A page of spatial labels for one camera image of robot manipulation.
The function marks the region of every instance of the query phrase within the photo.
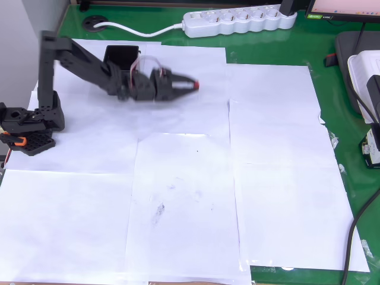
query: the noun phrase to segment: paper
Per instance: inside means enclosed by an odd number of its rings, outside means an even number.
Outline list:
[[[146,45],[161,45],[160,42],[134,42],[128,40],[82,40],[74,39],[79,45],[84,49],[92,53],[94,56],[103,61],[106,48],[109,45],[131,45],[139,46],[140,56],[145,55]],[[37,91],[38,83],[36,84],[34,91]],[[103,93],[104,91],[94,86],[91,83],[85,82],[78,78],[76,75],[67,71],[65,68],[56,62],[55,63],[55,77],[54,77],[54,90],[63,93],[88,93],[88,92],[98,92]]]
[[[138,138],[134,114],[113,96],[59,96],[65,129],[53,133],[56,146],[36,156],[13,151],[7,169],[133,174]],[[29,109],[37,106],[33,92]]]
[[[353,216],[337,167],[242,164],[236,173],[249,265],[343,270]],[[357,230],[350,270],[369,272]]]
[[[0,280],[114,284],[123,269],[132,176],[7,170]]]
[[[126,244],[129,278],[250,283],[240,266],[229,143],[208,135],[140,141]]]
[[[75,80],[70,81],[67,76],[58,73],[55,80],[64,86],[56,90],[65,115],[65,129],[53,133],[56,147],[34,157],[14,151],[7,169],[131,174],[137,141],[154,132],[207,134],[228,140],[228,105],[227,100],[222,100],[225,95],[225,69],[222,68],[226,62],[224,49],[152,46],[154,48],[147,50],[149,55],[156,56],[178,72],[190,73],[204,82],[199,92],[173,102],[120,102],[115,96],[107,95],[74,75]],[[98,49],[97,45],[86,47]],[[194,64],[201,66],[207,58],[212,60],[207,68],[193,67]],[[212,70],[220,73],[222,85],[214,81]],[[99,91],[89,92],[81,84],[89,84]],[[37,95],[32,93],[28,109],[37,107]]]
[[[242,259],[342,270],[353,216],[307,67],[228,71]],[[350,270],[369,271],[357,232]]]
[[[181,106],[120,102],[106,94],[60,95],[65,129],[36,156],[13,151],[7,169],[133,174],[138,140],[154,132],[207,134],[229,140],[227,103]],[[28,109],[38,107],[32,92]]]
[[[146,54],[159,60],[172,72],[199,81],[199,90],[177,99],[174,103],[189,106],[203,103],[227,102],[226,51],[220,47],[147,46]],[[149,76],[154,61],[146,60],[143,72]]]

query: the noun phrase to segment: green table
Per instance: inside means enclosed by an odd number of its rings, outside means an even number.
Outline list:
[[[338,163],[347,174],[342,178],[350,205],[355,215],[380,186],[380,171],[366,168],[358,144],[369,127],[353,111],[347,97],[339,67],[325,68],[323,59],[334,53],[335,36],[342,31],[360,30],[361,24],[348,23],[335,27],[326,21],[307,20],[300,12],[291,30],[262,31],[260,33],[219,35],[190,39],[180,30],[144,39],[118,28],[109,27],[100,33],[89,33],[81,23],[89,15],[104,15],[110,21],[124,24],[143,33],[152,33],[180,23],[184,13],[204,9],[140,8],[93,5],[87,12],[70,6],[60,36],[95,40],[152,40],[163,45],[225,47],[227,62],[235,64],[307,65],[310,69],[322,118],[326,127],[338,138],[335,149]],[[380,25],[368,24],[367,30],[380,30]],[[363,215],[358,224],[360,238],[365,240],[371,273],[349,274],[347,284],[380,284],[380,199]],[[280,284],[339,284],[341,271],[251,267],[252,280],[259,283]]]

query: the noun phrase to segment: power strip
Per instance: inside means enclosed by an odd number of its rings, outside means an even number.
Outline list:
[[[290,29],[297,13],[287,17],[279,9],[280,4],[189,12],[183,16],[182,29],[188,37]]]

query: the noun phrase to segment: monitor screen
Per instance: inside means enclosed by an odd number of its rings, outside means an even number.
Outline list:
[[[312,12],[377,15],[380,17],[380,0],[315,0]]]
[[[311,0],[310,19],[380,23],[380,0]]]

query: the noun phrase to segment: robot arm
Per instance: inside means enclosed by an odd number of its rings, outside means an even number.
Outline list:
[[[138,71],[121,70],[111,61],[103,62],[69,38],[57,38],[49,31],[42,32],[39,62],[39,107],[34,111],[6,107],[0,103],[0,140],[12,150],[29,156],[55,146],[53,131],[65,128],[65,118],[59,96],[53,89],[54,61],[76,76],[98,85],[108,95],[119,100],[169,101],[199,88],[197,81],[172,74],[169,69],[154,69],[150,79]],[[175,88],[185,83],[187,88]]]

